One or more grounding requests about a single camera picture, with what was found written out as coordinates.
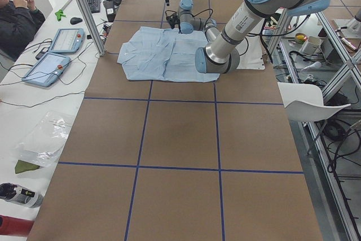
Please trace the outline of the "person in black jacket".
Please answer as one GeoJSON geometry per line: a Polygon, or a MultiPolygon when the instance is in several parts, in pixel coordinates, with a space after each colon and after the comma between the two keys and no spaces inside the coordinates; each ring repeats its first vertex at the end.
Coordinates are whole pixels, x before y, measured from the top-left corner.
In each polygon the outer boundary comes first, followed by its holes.
{"type": "Polygon", "coordinates": [[[35,0],[1,0],[1,50],[16,60],[44,22],[35,0]]]}

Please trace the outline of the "white box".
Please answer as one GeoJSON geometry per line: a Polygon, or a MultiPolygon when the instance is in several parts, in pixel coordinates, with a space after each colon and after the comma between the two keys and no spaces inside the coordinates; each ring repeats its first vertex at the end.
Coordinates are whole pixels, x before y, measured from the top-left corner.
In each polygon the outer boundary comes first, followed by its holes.
{"type": "Polygon", "coordinates": [[[319,37],[309,36],[305,43],[301,46],[300,53],[303,55],[312,55],[322,44],[322,39],[319,37]]]}

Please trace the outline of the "blue teach pendant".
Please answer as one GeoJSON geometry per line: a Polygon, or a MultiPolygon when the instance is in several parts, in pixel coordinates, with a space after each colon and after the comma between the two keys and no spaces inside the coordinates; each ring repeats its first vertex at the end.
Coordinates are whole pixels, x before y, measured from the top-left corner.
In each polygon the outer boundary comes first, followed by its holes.
{"type": "Polygon", "coordinates": [[[83,44],[84,35],[83,28],[60,28],[49,47],[49,52],[58,54],[75,53],[83,44]]]}
{"type": "Polygon", "coordinates": [[[22,82],[49,87],[65,71],[71,59],[68,56],[47,52],[21,79],[22,82]]]}

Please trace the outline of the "clear plastic bag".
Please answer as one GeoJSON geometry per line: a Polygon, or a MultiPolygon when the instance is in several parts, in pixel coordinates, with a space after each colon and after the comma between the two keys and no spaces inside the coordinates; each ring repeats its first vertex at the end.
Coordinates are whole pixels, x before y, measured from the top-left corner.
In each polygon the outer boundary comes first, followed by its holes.
{"type": "Polygon", "coordinates": [[[57,111],[48,111],[40,122],[14,147],[19,160],[48,167],[61,154],[75,116],[57,111]]]}

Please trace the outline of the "olive green cloth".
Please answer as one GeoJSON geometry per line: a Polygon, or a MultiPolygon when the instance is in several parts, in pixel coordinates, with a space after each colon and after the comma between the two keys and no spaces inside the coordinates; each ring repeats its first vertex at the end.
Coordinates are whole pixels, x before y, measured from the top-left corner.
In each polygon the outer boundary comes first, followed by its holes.
{"type": "Polygon", "coordinates": [[[15,170],[15,174],[20,174],[20,173],[24,173],[24,172],[28,172],[28,171],[37,170],[39,168],[40,168],[39,165],[29,163],[26,161],[22,161],[22,160],[18,160],[14,167],[14,170],[15,170]]]}

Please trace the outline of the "black computer mouse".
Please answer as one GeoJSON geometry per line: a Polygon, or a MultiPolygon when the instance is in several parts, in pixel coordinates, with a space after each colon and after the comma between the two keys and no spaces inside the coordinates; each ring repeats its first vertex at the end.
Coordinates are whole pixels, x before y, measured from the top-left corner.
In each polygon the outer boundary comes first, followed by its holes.
{"type": "Polygon", "coordinates": [[[81,23],[83,20],[82,20],[82,18],[80,18],[80,17],[72,17],[71,19],[70,19],[70,24],[71,25],[76,25],[76,24],[79,24],[79,23],[81,23]]]}

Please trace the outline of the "light blue button-up shirt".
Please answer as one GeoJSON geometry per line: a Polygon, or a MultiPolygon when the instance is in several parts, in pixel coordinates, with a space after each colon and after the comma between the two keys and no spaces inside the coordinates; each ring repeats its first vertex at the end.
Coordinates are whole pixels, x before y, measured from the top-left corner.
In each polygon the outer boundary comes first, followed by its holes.
{"type": "Polygon", "coordinates": [[[206,45],[203,32],[180,34],[176,29],[140,27],[122,44],[117,62],[132,81],[211,82],[218,73],[199,73],[195,52],[206,45]]]}

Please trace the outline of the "aluminium frame post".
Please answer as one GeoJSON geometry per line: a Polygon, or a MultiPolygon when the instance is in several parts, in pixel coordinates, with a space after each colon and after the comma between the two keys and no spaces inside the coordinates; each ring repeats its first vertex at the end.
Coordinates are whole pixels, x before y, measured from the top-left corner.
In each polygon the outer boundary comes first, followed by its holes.
{"type": "Polygon", "coordinates": [[[87,29],[91,35],[91,38],[93,39],[93,43],[95,44],[98,54],[99,56],[103,56],[105,54],[104,44],[96,27],[87,0],[76,0],[76,2],[83,16],[87,29]]]}

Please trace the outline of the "lower blue teach pendant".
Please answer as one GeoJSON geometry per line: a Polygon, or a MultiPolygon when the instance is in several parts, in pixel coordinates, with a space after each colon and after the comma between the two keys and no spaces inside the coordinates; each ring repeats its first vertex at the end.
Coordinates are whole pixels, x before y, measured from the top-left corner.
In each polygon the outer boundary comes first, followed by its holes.
{"type": "Polygon", "coordinates": [[[71,59],[68,56],[47,52],[21,79],[22,82],[49,87],[65,71],[71,59]]]}

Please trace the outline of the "grey black bottle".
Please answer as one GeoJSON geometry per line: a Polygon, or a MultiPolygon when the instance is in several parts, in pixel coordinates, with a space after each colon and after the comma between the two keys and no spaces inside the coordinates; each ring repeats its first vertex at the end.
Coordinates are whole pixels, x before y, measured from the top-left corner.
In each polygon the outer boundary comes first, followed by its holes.
{"type": "Polygon", "coordinates": [[[1,199],[27,208],[37,208],[43,202],[43,195],[13,183],[1,184],[1,199]]]}

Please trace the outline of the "white plastic chair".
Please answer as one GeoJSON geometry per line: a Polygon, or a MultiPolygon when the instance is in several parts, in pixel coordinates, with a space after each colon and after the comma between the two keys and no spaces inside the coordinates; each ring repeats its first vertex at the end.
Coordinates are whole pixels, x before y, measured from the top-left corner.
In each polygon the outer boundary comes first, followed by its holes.
{"type": "Polygon", "coordinates": [[[351,104],[325,106],[321,89],[312,84],[278,82],[278,88],[288,118],[298,122],[327,120],[351,104]]]}

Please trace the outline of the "upper blue teach pendant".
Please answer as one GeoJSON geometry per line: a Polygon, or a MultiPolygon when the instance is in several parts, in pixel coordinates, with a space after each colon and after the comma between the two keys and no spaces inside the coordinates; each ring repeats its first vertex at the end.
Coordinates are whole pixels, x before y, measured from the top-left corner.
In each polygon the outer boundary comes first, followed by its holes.
{"type": "Polygon", "coordinates": [[[84,35],[83,28],[60,28],[49,47],[49,52],[58,54],[75,53],[83,44],[84,35]]]}

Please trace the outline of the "green plastic clamp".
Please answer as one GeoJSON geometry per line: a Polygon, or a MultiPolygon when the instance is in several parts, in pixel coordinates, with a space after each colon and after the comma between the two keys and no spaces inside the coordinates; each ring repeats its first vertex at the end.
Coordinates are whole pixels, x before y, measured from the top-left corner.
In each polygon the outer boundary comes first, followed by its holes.
{"type": "Polygon", "coordinates": [[[57,21],[61,21],[63,17],[66,17],[64,14],[64,11],[62,9],[59,9],[57,12],[55,12],[57,21]]]}

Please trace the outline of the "red object at edge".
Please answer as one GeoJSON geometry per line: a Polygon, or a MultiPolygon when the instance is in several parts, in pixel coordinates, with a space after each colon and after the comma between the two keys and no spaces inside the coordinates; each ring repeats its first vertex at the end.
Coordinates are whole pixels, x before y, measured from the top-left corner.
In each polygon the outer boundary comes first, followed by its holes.
{"type": "Polygon", "coordinates": [[[1,235],[27,237],[34,221],[1,215],[1,235]]]}

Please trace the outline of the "aluminium frame rail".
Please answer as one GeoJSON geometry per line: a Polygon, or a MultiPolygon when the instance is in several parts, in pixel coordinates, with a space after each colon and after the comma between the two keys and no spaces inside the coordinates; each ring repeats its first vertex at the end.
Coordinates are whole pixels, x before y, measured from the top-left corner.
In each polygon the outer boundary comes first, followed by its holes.
{"type": "Polygon", "coordinates": [[[297,123],[311,195],[320,201],[318,215],[328,218],[325,240],[360,239],[360,35],[347,24],[323,12],[289,17],[283,11],[268,45],[278,81],[318,86],[325,106],[351,104],[327,120],[297,123]],[[323,41],[307,56],[300,49],[309,36],[323,41]]]}

